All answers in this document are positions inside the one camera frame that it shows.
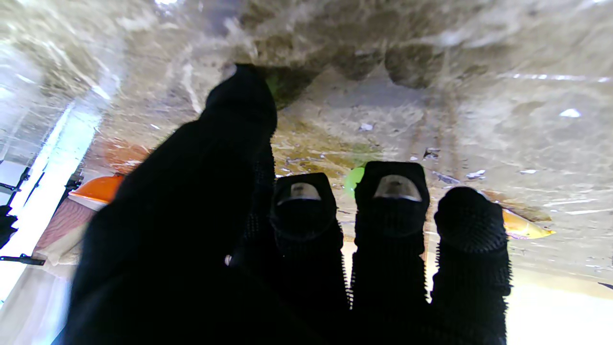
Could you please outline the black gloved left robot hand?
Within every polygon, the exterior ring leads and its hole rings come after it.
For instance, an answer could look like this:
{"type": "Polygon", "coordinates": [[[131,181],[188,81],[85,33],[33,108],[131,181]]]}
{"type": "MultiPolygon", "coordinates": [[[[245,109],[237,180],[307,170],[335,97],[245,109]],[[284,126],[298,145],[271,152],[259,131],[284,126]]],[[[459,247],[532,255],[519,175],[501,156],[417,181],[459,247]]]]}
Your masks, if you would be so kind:
{"type": "Polygon", "coordinates": [[[323,173],[274,175],[273,94],[231,65],[93,216],[62,345],[505,345],[503,210],[456,186],[435,213],[426,300],[418,163],[370,161],[355,189],[351,284],[323,173]]]}

